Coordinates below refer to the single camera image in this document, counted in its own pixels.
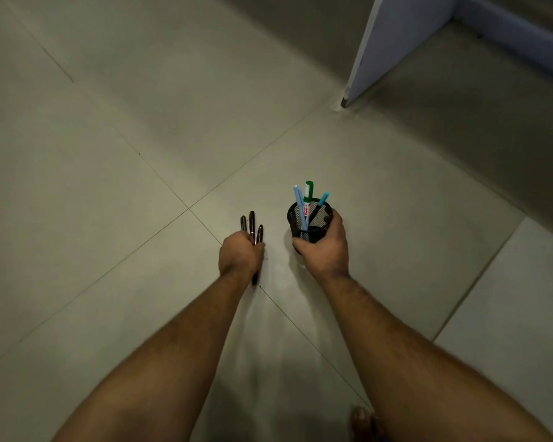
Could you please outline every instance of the foot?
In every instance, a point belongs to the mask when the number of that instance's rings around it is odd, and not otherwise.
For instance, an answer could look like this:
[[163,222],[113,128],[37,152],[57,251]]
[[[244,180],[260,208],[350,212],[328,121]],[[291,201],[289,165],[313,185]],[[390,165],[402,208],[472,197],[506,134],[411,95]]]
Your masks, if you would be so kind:
[[378,442],[383,431],[377,428],[375,415],[368,409],[356,407],[350,416],[354,442]]

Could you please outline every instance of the person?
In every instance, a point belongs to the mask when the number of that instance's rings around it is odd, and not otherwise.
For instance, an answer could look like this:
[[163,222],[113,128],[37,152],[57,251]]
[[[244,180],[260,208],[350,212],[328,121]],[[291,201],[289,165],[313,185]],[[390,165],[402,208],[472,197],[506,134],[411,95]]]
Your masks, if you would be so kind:
[[[329,300],[377,413],[356,409],[356,440],[553,441],[508,394],[393,316],[348,273],[342,218],[316,244],[294,239]],[[264,244],[223,241],[219,278],[118,365],[69,417],[56,441],[188,440],[214,379],[237,305]]]

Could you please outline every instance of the mesh cup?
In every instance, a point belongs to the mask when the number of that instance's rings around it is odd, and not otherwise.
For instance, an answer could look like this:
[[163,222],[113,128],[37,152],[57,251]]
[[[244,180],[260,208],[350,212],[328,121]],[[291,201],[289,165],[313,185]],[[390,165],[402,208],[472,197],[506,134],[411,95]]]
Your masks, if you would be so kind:
[[309,217],[311,222],[309,223],[307,231],[301,231],[301,216],[299,208],[296,203],[293,203],[287,211],[287,221],[291,226],[291,234],[293,237],[301,237],[303,240],[307,240],[311,243],[319,242],[324,238],[330,222],[332,221],[332,207],[326,202],[324,206],[317,211],[314,217],[311,217],[314,210],[317,208],[319,199],[311,199]]

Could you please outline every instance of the hand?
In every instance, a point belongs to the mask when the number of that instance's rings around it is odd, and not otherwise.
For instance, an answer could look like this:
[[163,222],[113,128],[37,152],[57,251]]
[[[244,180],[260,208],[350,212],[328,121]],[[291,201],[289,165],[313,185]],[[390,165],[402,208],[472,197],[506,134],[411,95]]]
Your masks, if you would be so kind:
[[295,237],[293,246],[303,256],[305,266],[318,282],[324,282],[337,276],[348,274],[348,243],[342,217],[334,213],[325,237],[318,243],[309,243]]
[[245,231],[225,238],[219,250],[219,273],[224,275],[237,270],[251,279],[262,266],[264,246],[264,243],[254,246],[252,237]]

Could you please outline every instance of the forearm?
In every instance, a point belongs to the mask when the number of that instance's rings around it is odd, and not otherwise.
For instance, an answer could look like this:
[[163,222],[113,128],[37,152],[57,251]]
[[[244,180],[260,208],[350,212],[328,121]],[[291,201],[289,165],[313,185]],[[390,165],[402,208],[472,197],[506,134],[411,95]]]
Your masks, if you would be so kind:
[[553,441],[516,401],[395,318],[354,280],[320,283],[369,399],[396,442]]
[[249,282],[221,276],[122,362],[82,403],[57,440],[187,440]]

